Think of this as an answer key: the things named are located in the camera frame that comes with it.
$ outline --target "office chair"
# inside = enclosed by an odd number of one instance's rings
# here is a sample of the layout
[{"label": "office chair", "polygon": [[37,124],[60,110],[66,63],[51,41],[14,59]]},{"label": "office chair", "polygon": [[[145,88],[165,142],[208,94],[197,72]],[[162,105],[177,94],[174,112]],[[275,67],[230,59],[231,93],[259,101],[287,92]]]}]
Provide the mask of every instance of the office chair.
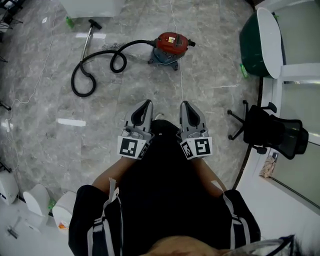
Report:
[{"label": "office chair", "polygon": [[245,104],[245,120],[233,114],[231,110],[227,111],[228,115],[232,115],[243,124],[235,136],[228,136],[229,140],[235,140],[244,132],[244,142],[256,149],[258,154],[264,155],[267,148],[273,148],[291,160],[296,154],[305,153],[309,134],[300,120],[281,119],[273,114],[269,115],[264,110],[277,113],[277,107],[271,102],[264,107],[253,105],[250,110],[246,100],[243,104]]}]

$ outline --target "person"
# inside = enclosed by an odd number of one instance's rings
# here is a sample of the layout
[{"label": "person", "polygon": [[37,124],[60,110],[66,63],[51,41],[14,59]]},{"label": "person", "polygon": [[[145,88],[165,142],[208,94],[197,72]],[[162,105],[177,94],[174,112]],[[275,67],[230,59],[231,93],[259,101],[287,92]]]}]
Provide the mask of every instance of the person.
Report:
[{"label": "person", "polygon": [[[240,193],[227,190],[202,158],[186,159],[178,130],[154,120],[155,137],[142,160],[122,157],[77,191],[68,241],[75,256],[219,256],[260,241],[259,226]],[[112,179],[118,200],[104,208]],[[93,233],[90,247],[89,230],[102,212],[111,243],[107,235],[99,242]]]}]

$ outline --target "gray marble floor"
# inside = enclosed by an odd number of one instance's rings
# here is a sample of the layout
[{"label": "gray marble floor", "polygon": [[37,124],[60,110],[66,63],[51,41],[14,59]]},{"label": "gray marble floor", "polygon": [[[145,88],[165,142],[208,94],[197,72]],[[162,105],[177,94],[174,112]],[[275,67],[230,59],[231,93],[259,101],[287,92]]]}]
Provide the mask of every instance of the gray marble floor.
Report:
[{"label": "gray marble floor", "polygon": [[[241,115],[243,99],[250,104],[258,99],[258,79],[244,78],[239,69],[239,32],[252,9],[244,0],[171,1],[177,32],[196,43],[182,59],[183,99],[204,112],[214,149],[206,161],[231,188],[247,145],[241,138],[228,140],[239,124],[227,115],[227,109]],[[5,121],[10,112],[0,108],[0,157],[13,169],[18,165],[15,174],[21,192],[41,183],[55,199],[92,183],[119,158],[117,136],[131,106],[151,99],[154,113],[162,112],[178,125],[182,98],[180,71],[148,65],[151,48],[142,44],[124,51],[128,64],[122,73],[111,72],[111,55],[86,64],[96,77],[97,90],[87,98],[75,96],[70,79],[85,42],[76,35],[87,33],[89,23],[87,18],[75,19],[70,29],[66,16],[57,0],[27,0],[15,16],[23,24],[8,31],[0,44],[0,56],[8,60],[0,62],[0,101],[9,105],[14,99],[28,101],[39,80],[28,104],[13,104],[10,132]],[[95,20],[102,29],[94,32],[106,36],[93,38],[87,54],[103,46],[153,40],[175,31],[169,0],[127,0],[119,16]],[[81,90],[90,86],[80,74],[76,84]],[[59,124],[58,118],[83,120],[86,126]]]}]

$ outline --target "person's right arm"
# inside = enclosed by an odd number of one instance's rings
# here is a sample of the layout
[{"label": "person's right arm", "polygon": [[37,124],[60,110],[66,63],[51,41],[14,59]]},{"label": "person's right arm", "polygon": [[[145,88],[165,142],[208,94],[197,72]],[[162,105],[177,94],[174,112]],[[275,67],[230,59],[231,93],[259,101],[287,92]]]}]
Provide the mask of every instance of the person's right arm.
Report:
[{"label": "person's right arm", "polygon": [[[222,183],[222,181],[211,170],[211,168],[206,164],[206,162],[202,158],[196,158],[190,161],[192,162],[193,168],[199,176],[202,185],[211,196],[218,198],[225,191],[227,191],[226,186]],[[213,181],[217,181],[222,190],[214,184],[212,184]]]}]

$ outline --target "black hose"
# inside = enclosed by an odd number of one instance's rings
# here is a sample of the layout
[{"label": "black hose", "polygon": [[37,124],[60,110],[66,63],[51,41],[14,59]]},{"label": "black hose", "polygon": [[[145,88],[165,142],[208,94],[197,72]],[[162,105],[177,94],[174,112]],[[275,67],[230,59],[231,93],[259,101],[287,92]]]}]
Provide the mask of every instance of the black hose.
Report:
[{"label": "black hose", "polygon": [[[73,72],[72,72],[72,76],[71,76],[71,88],[72,88],[72,91],[74,92],[75,95],[79,96],[79,97],[88,97],[90,96],[91,94],[94,93],[95,89],[96,89],[96,86],[97,86],[97,83],[96,83],[96,80],[94,78],[94,76],[88,72],[85,71],[84,67],[83,67],[83,63],[97,55],[101,55],[101,54],[113,54],[112,56],[112,59],[110,61],[110,69],[112,72],[114,73],[120,73],[122,72],[126,66],[127,66],[127,58],[126,56],[121,53],[125,48],[129,47],[129,46],[132,46],[132,45],[136,45],[136,44],[147,44],[147,45],[150,45],[150,46],[155,46],[155,42],[154,41],[148,41],[148,40],[136,40],[136,41],[132,41],[132,42],[129,42],[127,44],[125,44],[124,46],[122,46],[119,50],[102,50],[102,51],[97,51],[93,54],[90,54],[88,55],[87,57],[85,57],[82,61],[80,61],[78,63],[78,65],[76,65],[76,67],[74,68]],[[115,60],[117,58],[117,56],[120,56],[123,60],[123,65],[121,68],[119,69],[115,69],[114,68],[114,63],[115,63]],[[77,91],[76,87],[75,87],[75,76],[76,76],[76,73],[78,71],[78,69],[80,68],[81,72],[87,77],[87,78],[90,78],[91,81],[92,81],[92,88],[89,92],[87,93],[80,93]]]}]

